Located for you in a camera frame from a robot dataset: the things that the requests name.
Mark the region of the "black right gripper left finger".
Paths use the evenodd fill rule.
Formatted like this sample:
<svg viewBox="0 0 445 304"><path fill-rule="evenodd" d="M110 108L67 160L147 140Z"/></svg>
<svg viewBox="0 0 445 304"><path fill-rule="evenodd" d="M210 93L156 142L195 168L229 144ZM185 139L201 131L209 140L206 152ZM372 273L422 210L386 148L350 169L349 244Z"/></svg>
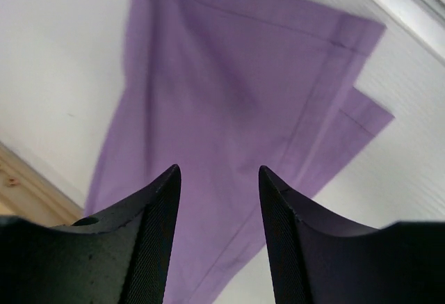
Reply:
<svg viewBox="0 0 445 304"><path fill-rule="evenodd" d="M181 191L178 166L72 225L1 217L2 303L161 303Z"/></svg>

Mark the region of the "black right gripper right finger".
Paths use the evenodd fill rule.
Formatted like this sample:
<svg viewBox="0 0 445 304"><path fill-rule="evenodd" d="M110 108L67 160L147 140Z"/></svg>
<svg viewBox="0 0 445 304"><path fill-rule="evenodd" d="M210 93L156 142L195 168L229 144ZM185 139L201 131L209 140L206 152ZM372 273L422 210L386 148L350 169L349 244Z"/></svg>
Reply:
<svg viewBox="0 0 445 304"><path fill-rule="evenodd" d="M375 229L340 216L259 169L277 303L443 303L444 224Z"/></svg>

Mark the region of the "purple trousers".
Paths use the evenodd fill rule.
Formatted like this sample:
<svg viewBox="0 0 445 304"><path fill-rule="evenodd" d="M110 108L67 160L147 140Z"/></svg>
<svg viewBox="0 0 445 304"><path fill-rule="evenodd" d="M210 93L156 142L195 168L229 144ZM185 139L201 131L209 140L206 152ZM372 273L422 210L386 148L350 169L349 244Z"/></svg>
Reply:
<svg viewBox="0 0 445 304"><path fill-rule="evenodd" d="M212 303L264 247L260 166L313 197L391 122L353 86L384 31L309 0L131 0L85 211L179 165L164 301Z"/></svg>

